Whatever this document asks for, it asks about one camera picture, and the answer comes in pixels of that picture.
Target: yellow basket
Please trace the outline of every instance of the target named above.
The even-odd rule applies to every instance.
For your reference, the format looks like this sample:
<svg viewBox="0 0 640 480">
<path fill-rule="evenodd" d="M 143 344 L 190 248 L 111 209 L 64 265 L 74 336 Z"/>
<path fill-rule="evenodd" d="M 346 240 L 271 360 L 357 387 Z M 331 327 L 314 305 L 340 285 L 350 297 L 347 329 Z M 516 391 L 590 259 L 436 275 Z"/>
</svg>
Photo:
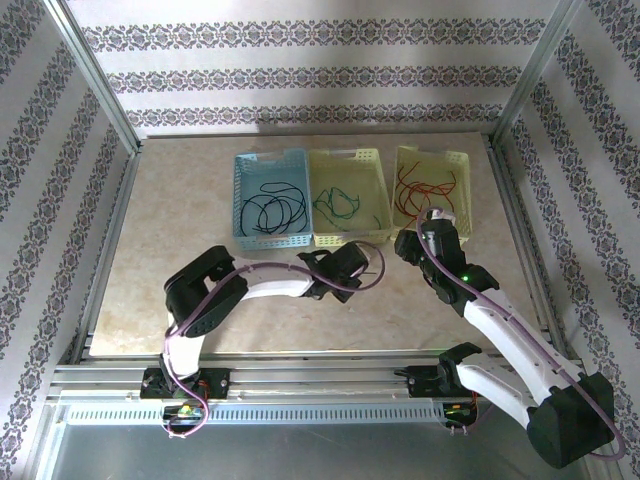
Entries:
<svg viewBox="0 0 640 480">
<path fill-rule="evenodd" d="M 404 215 L 396 205 L 401 189 L 398 188 L 398 176 L 415 169 L 404 178 L 405 184 L 424 182 L 429 185 L 440 185 L 453 181 L 452 173 L 456 177 L 456 186 L 448 195 L 456 215 L 456 228 L 460 236 L 460 243 L 469 240 L 471 236 L 471 173 L 469 155 L 459 152 L 420 152 L 417 147 L 398 147 L 396 151 L 396 166 L 393 178 L 393 202 L 391 204 L 391 218 L 393 222 L 392 236 L 398 235 L 403 228 L 415 230 L 416 222 Z M 442 207 L 451 211 L 449 202 L 440 195 L 429 197 L 431 206 Z"/>
<path fill-rule="evenodd" d="M 351 240 L 384 243 L 389 238 L 389 195 L 377 149 L 310 150 L 309 180 L 316 246 L 340 246 Z M 328 198 L 343 201 L 339 194 L 329 197 L 331 192 L 356 199 L 358 208 L 353 216 L 337 218 L 332 215 L 338 209 L 348 211 L 352 206 L 342 203 L 332 211 L 328 210 Z"/>
</svg>

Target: patterned wallpaper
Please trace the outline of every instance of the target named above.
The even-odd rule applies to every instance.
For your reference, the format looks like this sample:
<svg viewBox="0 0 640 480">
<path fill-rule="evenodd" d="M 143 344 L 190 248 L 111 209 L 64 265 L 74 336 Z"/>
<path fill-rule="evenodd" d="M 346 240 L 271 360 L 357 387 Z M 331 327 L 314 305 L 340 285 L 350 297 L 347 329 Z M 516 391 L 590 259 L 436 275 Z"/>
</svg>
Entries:
<svg viewBox="0 0 640 480">
<path fill-rule="evenodd" d="M 0 479 L 21 478 L 128 154 L 39 1 L 0 0 Z"/>
<path fill-rule="evenodd" d="M 489 132 L 557 0 L 130 3 L 68 0 L 144 137 Z"/>
<path fill-rule="evenodd" d="M 555 314 L 614 385 L 625 478 L 640 477 L 639 31 L 637 3 L 585 2 L 505 147 Z"/>
</svg>

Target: black wire tangle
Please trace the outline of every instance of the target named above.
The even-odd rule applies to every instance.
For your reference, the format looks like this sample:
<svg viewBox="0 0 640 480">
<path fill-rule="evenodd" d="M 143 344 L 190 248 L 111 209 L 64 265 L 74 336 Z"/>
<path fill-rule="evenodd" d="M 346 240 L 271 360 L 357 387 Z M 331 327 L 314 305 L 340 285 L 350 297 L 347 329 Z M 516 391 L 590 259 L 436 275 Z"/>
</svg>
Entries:
<svg viewBox="0 0 640 480">
<path fill-rule="evenodd" d="M 270 186 L 282 186 L 279 189 L 271 189 Z M 304 217 L 304 225 L 300 230 L 295 233 L 300 233 L 307 228 L 309 224 L 309 218 L 307 215 L 307 202 L 304 198 L 304 193 L 295 185 L 288 182 L 267 182 L 263 183 L 260 187 L 262 193 L 258 193 L 253 197 L 244 201 L 242 209 L 240 210 L 240 231 L 242 235 L 247 237 L 248 235 L 244 231 L 244 214 L 247 205 L 251 204 L 260 210 L 256 224 L 252 227 L 252 230 L 263 233 L 266 235 L 282 234 L 286 233 L 291 225 Z M 282 195 L 285 192 L 292 192 L 289 195 Z M 293 198 L 296 193 L 300 195 L 300 198 Z M 298 205 L 297 210 L 294 212 L 295 205 Z M 273 224 L 269 223 L 269 212 L 267 209 L 274 206 L 270 210 L 272 218 L 274 216 L 273 210 L 277 213 L 277 207 L 280 207 L 280 218 Z"/>
</svg>

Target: marble tabletop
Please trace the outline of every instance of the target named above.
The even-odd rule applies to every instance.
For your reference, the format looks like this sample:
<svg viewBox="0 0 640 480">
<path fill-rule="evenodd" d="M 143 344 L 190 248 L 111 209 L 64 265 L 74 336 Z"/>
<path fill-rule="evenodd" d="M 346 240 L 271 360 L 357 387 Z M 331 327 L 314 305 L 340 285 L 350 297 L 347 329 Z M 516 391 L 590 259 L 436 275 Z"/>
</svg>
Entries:
<svg viewBox="0 0 640 480">
<path fill-rule="evenodd" d="M 287 261 L 300 250 L 242 252 L 232 239 L 233 158 L 283 148 L 377 148 L 391 197 L 395 150 L 454 150 L 469 155 L 473 234 L 464 250 L 500 282 L 537 326 L 511 232 L 478 133 L 215 137 L 153 139 L 142 158 L 92 339 L 92 356 L 161 351 L 167 328 L 164 282 L 213 245 L 232 255 Z M 340 304 L 332 296 L 270 297 L 242 302 L 210 333 L 203 352 L 444 349 L 491 344 L 442 304 L 416 267 L 383 245 L 387 274 L 379 286 Z M 372 269 L 379 265 L 373 263 Z"/>
</svg>

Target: plastic basket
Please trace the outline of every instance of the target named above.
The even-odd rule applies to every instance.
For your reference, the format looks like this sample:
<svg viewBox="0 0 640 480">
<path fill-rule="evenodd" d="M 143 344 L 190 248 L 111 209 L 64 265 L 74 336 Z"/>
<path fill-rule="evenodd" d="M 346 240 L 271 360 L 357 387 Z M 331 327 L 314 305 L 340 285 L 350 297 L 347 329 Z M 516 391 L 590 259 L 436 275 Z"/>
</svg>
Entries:
<svg viewBox="0 0 640 480">
<path fill-rule="evenodd" d="M 304 218 L 291 224 L 285 233 L 263 234 L 253 232 L 258 213 L 245 211 L 246 200 L 261 193 L 260 187 L 270 182 L 287 182 L 299 188 L 306 202 L 307 225 Z M 269 248 L 304 247 L 311 244 L 313 232 L 311 197 L 309 194 L 309 164 L 307 153 L 302 148 L 291 148 L 284 152 L 244 153 L 235 158 L 233 172 L 233 238 L 243 250 L 265 250 Z"/>
<path fill-rule="evenodd" d="M 389 195 L 378 150 L 311 150 L 309 172 L 311 200 L 315 202 L 312 217 L 316 246 L 339 246 L 351 240 L 383 243 L 389 238 Z M 358 199 L 358 209 L 352 217 L 336 218 L 327 211 L 326 203 L 316 202 L 319 197 L 326 199 L 332 189 Z M 336 206 L 334 211 L 344 207 Z"/>
<path fill-rule="evenodd" d="M 419 181 L 430 185 L 440 185 L 451 182 L 455 174 L 456 186 L 449 194 L 449 199 L 456 215 L 456 229 L 460 236 L 460 243 L 469 240 L 471 236 L 471 173 L 469 156 L 459 152 L 421 152 L 417 147 L 398 147 L 396 152 L 396 166 L 393 179 L 393 202 L 391 204 L 393 237 L 403 228 L 415 229 L 416 223 L 411 217 L 401 213 L 396 201 L 401 193 L 398 188 L 398 173 L 409 172 L 414 165 L 416 168 L 404 179 L 405 184 Z M 451 205 L 442 196 L 431 195 L 431 205 L 451 211 Z"/>
</svg>

